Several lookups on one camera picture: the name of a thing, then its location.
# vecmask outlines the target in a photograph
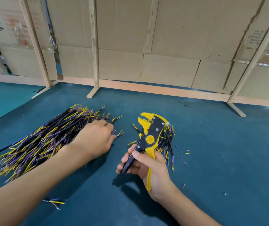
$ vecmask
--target blue table surface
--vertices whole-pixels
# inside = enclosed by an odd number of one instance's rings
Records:
[[[126,145],[138,137],[132,123],[138,124],[142,112],[159,114],[175,126],[174,173],[170,168],[169,173],[190,200],[225,226],[269,225],[269,108],[238,105],[247,115],[241,118],[223,102],[105,88],[88,99],[91,89],[59,83],[0,118],[2,148],[74,104],[105,105],[113,117],[123,116],[115,129],[125,134],[110,152],[48,194],[68,199],[66,205],[56,210],[41,203],[24,225],[177,225],[137,176],[115,172]]]

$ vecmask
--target forearm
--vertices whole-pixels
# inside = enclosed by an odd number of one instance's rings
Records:
[[[183,195],[176,186],[159,203],[181,226],[220,226],[220,224],[201,211],[192,201]]]
[[[57,183],[78,169],[77,159],[69,157],[69,146],[64,148],[42,165],[0,188],[0,226],[21,224]]]

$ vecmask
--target right hand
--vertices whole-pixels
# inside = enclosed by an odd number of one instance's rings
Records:
[[[128,160],[130,154],[136,159],[127,173],[132,173],[140,176],[145,187],[147,186],[147,176],[149,167],[152,169],[151,174],[151,191],[148,191],[150,197],[156,202],[160,202],[164,197],[173,192],[175,185],[170,180],[168,169],[161,153],[154,150],[155,159],[147,154],[134,151],[136,144],[128,149],[128,152],[123,156],[121,163],[117,166],[117,173],[121,173],[124,164]]]

